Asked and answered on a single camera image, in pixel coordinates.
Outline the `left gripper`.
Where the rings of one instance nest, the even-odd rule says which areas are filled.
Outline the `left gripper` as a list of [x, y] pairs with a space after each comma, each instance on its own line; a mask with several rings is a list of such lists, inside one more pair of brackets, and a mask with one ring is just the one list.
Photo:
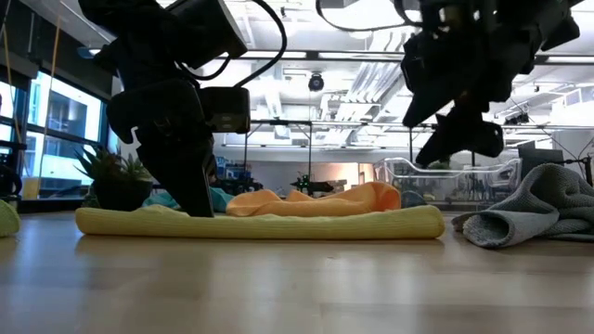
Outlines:
[[190, 216], [213, 217], [213, 135], [198, 91], [183, 79], [126, 89], [108, 104], [116, 135]]

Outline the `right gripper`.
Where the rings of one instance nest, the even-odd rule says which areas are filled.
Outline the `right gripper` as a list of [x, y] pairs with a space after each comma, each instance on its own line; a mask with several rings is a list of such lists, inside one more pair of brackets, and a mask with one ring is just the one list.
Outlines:
[[[468, 100], [477, 109], [503, 102], [511, 95], [512, 81], [534, 67], [538, 29], [499, 27], [492, 32], [420, 32], [405, 43], [401, 69], [413, 94], [404, 126], [417, 126], [447, 103]], [[499, 124], [479, 114], [455, 110], [436, 114], [437, 124], [416, 157], [428, 166], [468, 150], [496, 158], [504, 148]]]

